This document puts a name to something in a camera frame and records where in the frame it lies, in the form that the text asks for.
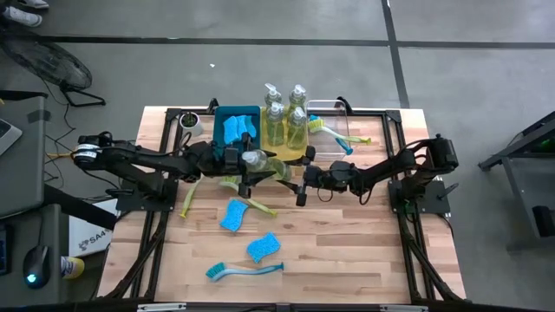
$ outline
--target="clear plastic bin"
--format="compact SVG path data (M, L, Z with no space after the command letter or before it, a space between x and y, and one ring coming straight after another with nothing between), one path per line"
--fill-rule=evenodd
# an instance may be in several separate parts
M329 129L336 133L349 136L349 120L346 105L340 100L312 100L305 104L307 114L316 115L323 120ZM336 138L324 131L309 131L308 145L316 148L315 161L335 161L345 157L345 150L337 143Z

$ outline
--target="wooden tabletop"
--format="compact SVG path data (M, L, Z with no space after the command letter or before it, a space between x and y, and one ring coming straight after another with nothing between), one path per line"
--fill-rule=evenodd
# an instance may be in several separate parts
M158 150L166 109L145 107L138 145ZM402 109L401 115L407 142L428 137L422 110ZM213 117L202 116L201 121L205 131L192 142L212 138ZM372 144L354 145L353 155L344 160L364 168L386 159L378 118L349 117L349 129L351 135L371 137ZM396 138L393 126L391 133ZM399 226L390 211L386 182L375 186L365 206L350 192L336 193L329 203L323 203L316 191L308 190L307 205L297 207L288 189L275 181L264 181L252 189L252 198L276 210L277 216L248 209L237 233L219 226L228 201L238 196L218 182L218 178L200 182L186 219L180 217L180 207L191 185L180 182L176 211L170 214L166 231L156 301L410 302ZM145 215L130 213L116 225L99 296L114 288L137 257ZM422 215L421 219L431 263L454 292L464 297L454 243L445 221L435 215ZM255 264L246 247L269 231L276 234L281 249ZM212 283L205 273L219 262L240 269L284 262L285 269L262 276L227 276ZM150 265L149 260L141 293L147 286ZM417 264L415 267L424 296L421 269Z

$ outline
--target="blue tray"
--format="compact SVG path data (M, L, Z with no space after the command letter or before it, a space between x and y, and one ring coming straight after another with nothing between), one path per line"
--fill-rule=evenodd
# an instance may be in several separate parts
M236 106L236 107L218 107L216 108L214 118L214 131L212 139L218 144L218 147L224 147L224 121L232 116L251 116L252 125L257 129L257 136L252 138L252 147L260 148L260 107L258 106ZM243 152L243 144L235 142L232 144L240 153Z

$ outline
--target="concrete floor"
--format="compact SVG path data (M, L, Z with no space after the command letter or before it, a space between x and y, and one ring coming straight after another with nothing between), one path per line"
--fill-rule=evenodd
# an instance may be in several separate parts
M45 35L388 39L379 0L49 2L51 9L38 29ZM389 2L399 40L555 41L555 3L550 0ZM311 98L342 95L356 107L400 107L386 47L62 46L93 72L89 91L108 101L106 107L70 110L69 122L78 130L62 141L68 146L79 134L104 130L133 139L142 108L148 105L204 105L212 97L223 105L255 104L268 81L282 90L302 83ZM519 218L502 168L483 173L476 166L553 110L554 51L400 49L400 56L410 107L424 109L430 134L452 139L459 156L460 167L444 179L460 183L449 198L468 298L554 310L555 255L507 254L506 245L525 221ZM38 78L2 55L0 69L0 88L45 91ZM54 115L48 133L56 137L67 131L64 107L51 98L48 105ZM68 161L57 164L68 193L94 196L107 186ZM53 166L47 170L56 174Z

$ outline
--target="dish soap bottle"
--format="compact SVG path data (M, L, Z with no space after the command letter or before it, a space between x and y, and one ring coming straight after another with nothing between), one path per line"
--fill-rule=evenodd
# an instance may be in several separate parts
M306 147L306 113L302 107L296 107L287 120L287 147L302 149Z
M304 103L306 102L306 90L301 85L296 85L293 91L289 94L289 113L293 112L295 108L301 107L304 110Z
M268 88L268 93L264 97L264 101L266 102L266 108L270 109L273 102L281 103L282 98L281 94L278 92L274 85L270 83L265 83L265 86Z
M268 157L261 150L243 152L241 158L245 161L248 172L275 171L274 179L289 181L291 179L291 168L279 159Z
M285 143L284 104L273 102L270 109L266 110L268 125L268 144L281 146Z

